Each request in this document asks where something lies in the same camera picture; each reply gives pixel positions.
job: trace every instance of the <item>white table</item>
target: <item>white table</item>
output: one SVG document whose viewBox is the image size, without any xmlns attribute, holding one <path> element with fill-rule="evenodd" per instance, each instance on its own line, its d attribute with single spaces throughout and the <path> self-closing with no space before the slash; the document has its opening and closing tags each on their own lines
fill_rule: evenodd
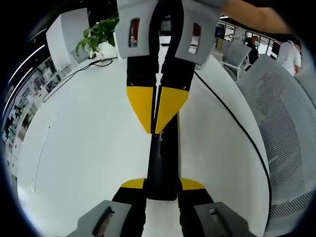
<svg viewBox="0 0 316 237">
<path fill-rule="evenodd" d="M 160 63 L 165 52 L 162 48 Z M 236 114 L 268 165 L 256 121 L 233 80 L 213 56 L 198 73 Z M 122 183 L 146 177 L 151 135 L 134 114 L 125 88 L 126 64 L 92 66 L 42 104 L 32 120 L 19 157 L 18 194 L 45 236 L 67 235 L 81 215 L 111 200 Z M 196 76 L 180 111 L 180 138 L 181 176 L 204 184 L 215 201 L 231 207 L 262 236 L 269 194 L 259 157 Z M 143 236 L 182 236 L 177 201 L 147 201 Z"/>
</svg>

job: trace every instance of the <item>potted plant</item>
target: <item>potted plant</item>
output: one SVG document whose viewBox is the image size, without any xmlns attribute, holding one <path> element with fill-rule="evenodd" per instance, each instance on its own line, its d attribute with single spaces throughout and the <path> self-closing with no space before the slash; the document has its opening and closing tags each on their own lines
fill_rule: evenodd
<svg viewBox="0 0 316 237">
<path fill-rule="evenodd" d="M 76 46 L 76 53 L 78 54 L 80 48 L 84 50 L 88 45 L 101 59 L 117 57 L 113 33 L 118 22 L 118 17 L 109 17 L 93 27 L 85 29 L 83 39 Z"/>
</svg>

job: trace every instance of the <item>green leaves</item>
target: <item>green leaves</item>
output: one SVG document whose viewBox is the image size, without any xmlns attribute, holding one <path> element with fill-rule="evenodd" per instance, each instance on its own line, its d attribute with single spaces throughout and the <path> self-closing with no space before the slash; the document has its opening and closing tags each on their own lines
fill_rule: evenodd
<svg viewBox="0 0 316 237">
<path fill-rule="evenodd" d="M 101 20 L 99 24 L 85 29 L 83 31 L 83 39 L 76 46 L 77 55 L 79 49 L 82 48 L 84 50 L 86 45 L 89 45 L 96 52 L 98 52 L 98 45 L 102 42 L 109 42 L 109 44 L 115 46 L 113 32 L 118 22 L 118 17 L 109 17 L 106 20 Z"/>
</svg>

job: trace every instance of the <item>black cable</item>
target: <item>black cable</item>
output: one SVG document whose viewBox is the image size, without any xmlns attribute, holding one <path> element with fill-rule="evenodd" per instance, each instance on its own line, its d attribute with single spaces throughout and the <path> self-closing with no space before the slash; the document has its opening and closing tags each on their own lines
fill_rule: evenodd
<svg viewBox="0 0 316 237">
<path fill-rule="evenodd" d="M 64 84 L 66 84 L 71 78 L 73 78 L 73 76 L 75 76 L 78 72 L 81 72 L 81 71 L 84 71 L 84 70 L 86 70 L 86 69 L 88 69 L 89 67 L 91 67 L 91 66 L 97 66 L 97 67 L 106 67 L 106 66 L 108 66 L 108 65 L 110 65 L 111 63 L 113 63 L 113 59 L 115 59 L 115 58 L 107 58 L 107 59 L 103 59 L 103 60 L 97 60 L 97 61 L 94 61 L 94 62 L 91 62 L 91 63 L 89 63 L 87 66 L 85 66 L 85 67 L 83 67 L 83 68 L 81 68 L 81 69 L 79 69 L 79 70 L 77 70 L 77 71 L 75 71 L 75 72 L 73 72 L 73 73 L 71 73 L 70 75 L 68 75 L 68 76 L 66 76 L 65 78 L 63 78 L 60 82 L 59 82 L 59 84 L 58 84 L 58 88 L 56 89 L 56 90 L 54 90 L 52 93 L 49 93 L 49 94 L 47 94 L 44 98 L 43 98 L 43 103 L 45 103 L 53 94 L 55 94 L 56 93 L 56 91 L 58 91 Z M 106 64 L 106 65 L 98 65 L 97 63 L 103 63 L 103 62 L 107 62 L 107 61 L 109 61 L 109 63 L 108 64 Z"/>
<path fill-rule="evenodd" d="M 259 158 L 260 158 L 260 161 L 261 161 L 261 164 L 263 166 L 263 169 L 265 171 L 265 174 L 266 174 L 266 177 L 267 177 L 267 180 L 268 180 L 268 187 L 269 187 L 269 213 L 268 213 L 268 219 L 267 219 L 267 224 L 266 224 L 266 229 L 268 227 L 268 223 L 269 223 L 269 220 L 270 220 L 270 213 L 271 213 L 271 183 L 270 183 L 270 178 L 269 178 L 269 173 L 267 171 L 267 168 L 266 168 L 266 165 L 263 161 L 263 158 L 259 152 L 259 149 L 257 147 L 257 145 L 255 144 L 255 142 L 252 140 L 251 136 L 249 135 L 249 133 L 246 131 L 246 129 L 241 125 L 241 123 L 239 122 L 239 120 L 236 118 L 236 116 L 234 115 L 234 113 L 228 108 L 228 106 L 224 103 L 224 101 L 215 93 L 215 91 L 200 77 L 200 75 L 195 72 L 195 75 L 200 79 L 200 81 L 202 81 L 202 83 L 207 87 L 207 89 L 209 89 L 212 94 L 221 102 L 221 104 L 225 107 L 225 109 L 228 111 L 228 113 L 230 113 L 230 115 L 233 117 L 233 119 L 235 120 L 235 122 L 238 124 L 238 126 L 242 129 L 242 131 L 246 134 L 246 136 L 248 137 L 248 139 L 250 140 L 251 144 L 253 145 L 253 147 L 255 148 Z"/>
</svg>

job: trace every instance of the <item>white shirt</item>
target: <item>white shirt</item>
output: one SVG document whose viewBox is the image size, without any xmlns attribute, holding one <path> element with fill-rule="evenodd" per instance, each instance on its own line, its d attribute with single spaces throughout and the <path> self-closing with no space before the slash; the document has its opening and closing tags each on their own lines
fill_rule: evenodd
<svg viewBox="0 0 316 237">
<path fill-rule="evenodd" d="M 284 42 L 276 59 L 292 76 L 295 74 L 294 65 L 301 67 L 301 55 L 292 41 Z"/>
</svg>

